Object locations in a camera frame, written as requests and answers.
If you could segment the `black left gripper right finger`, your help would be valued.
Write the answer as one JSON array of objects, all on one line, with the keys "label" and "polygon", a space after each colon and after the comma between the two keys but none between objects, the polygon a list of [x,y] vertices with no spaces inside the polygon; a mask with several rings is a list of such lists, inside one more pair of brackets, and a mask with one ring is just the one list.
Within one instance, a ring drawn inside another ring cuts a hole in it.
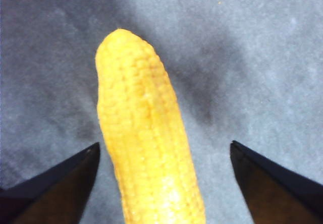
[{"label": "black left gripper right finger", "polygon": [[254,223],[322,223],[322,184],[237,141],[230,159]]}]

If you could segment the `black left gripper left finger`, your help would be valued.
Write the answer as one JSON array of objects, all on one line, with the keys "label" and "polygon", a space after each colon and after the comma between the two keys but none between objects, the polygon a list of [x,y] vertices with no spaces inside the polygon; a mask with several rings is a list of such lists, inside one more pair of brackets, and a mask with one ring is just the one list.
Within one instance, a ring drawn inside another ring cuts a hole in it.
[{"label": "black left gripper left finger", "polygon": [[1,223],[79,223],[95,183],[94,143],[47,171],[1,190]]}]

